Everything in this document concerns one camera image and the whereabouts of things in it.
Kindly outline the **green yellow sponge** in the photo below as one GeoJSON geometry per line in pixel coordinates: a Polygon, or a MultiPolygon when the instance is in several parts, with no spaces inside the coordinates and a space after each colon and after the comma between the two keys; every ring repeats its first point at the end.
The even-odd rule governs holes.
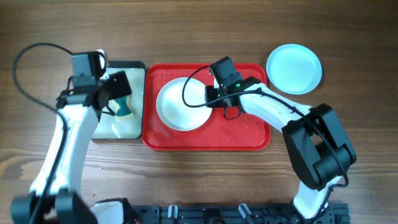
{"type": "Polygon", "coordinates": [[[119,121],[124,119],[130,119],[134,116],[134,112],[133,109],[131,108],[129,100],[130,100],[130,95],[111,100],[112,104],[116,108],[115,112],[116,120],[119,121]]]}

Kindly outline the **white plate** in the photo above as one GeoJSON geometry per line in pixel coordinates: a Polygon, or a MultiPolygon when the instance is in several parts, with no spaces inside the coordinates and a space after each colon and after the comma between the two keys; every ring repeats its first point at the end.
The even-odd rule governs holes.
{"type": "MultiPolygon", "coordinates": [[[[159,91],[156,110],[161,121],[177,131],[191,131],[207,122],[212,109],[206,106],[191,108],[182,100],[182,90],[187,78],[176,78],[165,84],[159,91]]],[[[184,99],[189,105],[205,103],[205,85],[191,78],[184,91],[184,99]]]]}

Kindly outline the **light blue plate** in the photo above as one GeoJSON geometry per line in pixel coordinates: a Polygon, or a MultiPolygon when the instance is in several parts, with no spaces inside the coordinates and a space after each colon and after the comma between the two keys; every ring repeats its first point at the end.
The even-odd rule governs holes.
{"type": "Polygon", "coordinates": [[[278,90],[302,95],[316,89],[323,70],[320,59],[309,48],[299,44],[284,44],[270,53],[266,73],[278,90]]]}

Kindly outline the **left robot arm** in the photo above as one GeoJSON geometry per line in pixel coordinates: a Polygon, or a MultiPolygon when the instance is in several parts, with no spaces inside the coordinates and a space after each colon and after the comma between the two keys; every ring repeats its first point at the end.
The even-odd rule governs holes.
{"type": "Polygon", "coordinates": [[[15,197],[10,211],[14,223],[97,223],[80,196],[86,152],[110,100],[132,93],[125,72],[103,79],[107,57],[102,51],[71,54],[73,75],[56,99],[56,107],[29,95],[57,116],[44,164],[28,195],[15,197]]]}

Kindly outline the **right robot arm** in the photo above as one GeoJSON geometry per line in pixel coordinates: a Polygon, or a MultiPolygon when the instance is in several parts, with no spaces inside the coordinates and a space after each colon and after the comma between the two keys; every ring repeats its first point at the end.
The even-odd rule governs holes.
{"type": "Polygon", "coordinates": [[[235,107],[280,131],[300,179],[293,199],[295,210],[307,223],[320,218],[332,191],[348,186],[347,171],[356,162],[353,145],[334,109],[324,103],[316,107],[295,103],[257,78],[243,78],[229,57],[208,69],[215,83],[205,88],[206,106],[235,107]]]}

